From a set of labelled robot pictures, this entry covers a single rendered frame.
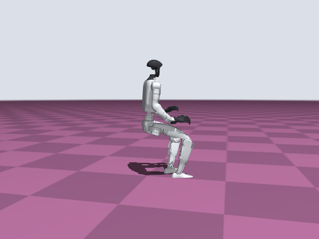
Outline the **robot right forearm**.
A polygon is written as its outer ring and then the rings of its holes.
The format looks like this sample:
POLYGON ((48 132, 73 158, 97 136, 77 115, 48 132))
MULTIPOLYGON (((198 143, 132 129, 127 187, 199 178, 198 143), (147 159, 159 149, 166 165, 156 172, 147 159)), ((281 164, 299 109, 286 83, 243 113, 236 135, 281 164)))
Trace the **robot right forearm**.
POLYGON ((156 104, 155 105, 155 110, 158 113, 159 117, 162 117, 166 122, 168 122, 170 124, 171 121, 175 121, 175 119, 173 117, 171 117, 170 115, 168 115, 165 110, 161 107, 160 104, 156 104))

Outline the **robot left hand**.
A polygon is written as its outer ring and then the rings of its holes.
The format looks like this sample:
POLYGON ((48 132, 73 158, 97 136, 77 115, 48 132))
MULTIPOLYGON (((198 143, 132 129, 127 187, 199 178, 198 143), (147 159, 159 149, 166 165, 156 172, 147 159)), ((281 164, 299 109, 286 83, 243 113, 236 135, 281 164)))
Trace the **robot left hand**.
POLYGON ((177 106, 170 106, 170 107, 165 109, 165 112, 168 113, 168 112, 171 112, 171 111, 174 111, 174 110, 178 111, 178 109, 179 108, 177 106))

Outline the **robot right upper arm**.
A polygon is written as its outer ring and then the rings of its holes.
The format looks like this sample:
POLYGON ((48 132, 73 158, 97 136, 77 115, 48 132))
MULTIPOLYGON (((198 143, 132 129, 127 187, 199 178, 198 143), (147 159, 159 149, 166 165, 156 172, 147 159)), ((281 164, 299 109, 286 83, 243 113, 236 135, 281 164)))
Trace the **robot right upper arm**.
POLYGON ((152 90, 152 109, 155 110, 155 105, 158 104, 158 100, 160 98, 160 89, 161 84, 158 82, 152 82, 151 84, 151 90, 152 90))

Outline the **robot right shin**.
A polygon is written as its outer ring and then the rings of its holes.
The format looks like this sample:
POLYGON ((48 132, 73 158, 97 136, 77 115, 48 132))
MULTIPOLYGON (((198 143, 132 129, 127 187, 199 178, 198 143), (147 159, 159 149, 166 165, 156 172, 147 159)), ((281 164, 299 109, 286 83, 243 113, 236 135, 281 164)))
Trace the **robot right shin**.
POLYGON ((179 173, 178 175, 181 175, 181 173, 185 167, 185 164, 187 163, 187 161, 189 159, 193 145, 194 145, 194 142, 191 145, 190 139, 185 139, 183 141, 183 145, 180 148, 180 152, 179 152, 179 156, 178 156, 178 159, 179 159, 178 168, 177 168, 177 174, 179 173))

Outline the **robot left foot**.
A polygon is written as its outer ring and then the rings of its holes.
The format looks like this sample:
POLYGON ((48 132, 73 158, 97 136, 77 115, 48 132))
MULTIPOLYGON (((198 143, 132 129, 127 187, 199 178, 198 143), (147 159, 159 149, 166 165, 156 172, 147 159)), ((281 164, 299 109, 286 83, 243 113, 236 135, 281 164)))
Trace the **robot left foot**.
MULTIPOLYGON (((170 167, 169 167, 169 168, 170 168, 170 167)), ((176 167, 172 167, 172 169, 169 169, 169 168, 165 168, 165 169, 164 169, 164 173, 165 173, 165 174, 177 172, 177 168, 176 168, 176 167)))

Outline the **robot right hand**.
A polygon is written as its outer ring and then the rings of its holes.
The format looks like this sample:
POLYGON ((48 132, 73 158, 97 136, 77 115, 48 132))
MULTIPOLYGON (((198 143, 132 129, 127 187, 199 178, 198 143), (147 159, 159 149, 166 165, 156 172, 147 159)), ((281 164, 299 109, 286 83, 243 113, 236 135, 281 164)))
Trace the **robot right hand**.
POLYGON ((190 124, 190 119, 188 116, 184 116, 184 115, 180 115, 177 118, 173 117, 175 119, 175 121, 171 121, 170 124, 175 124, 177 122, 187 122, 190 124))

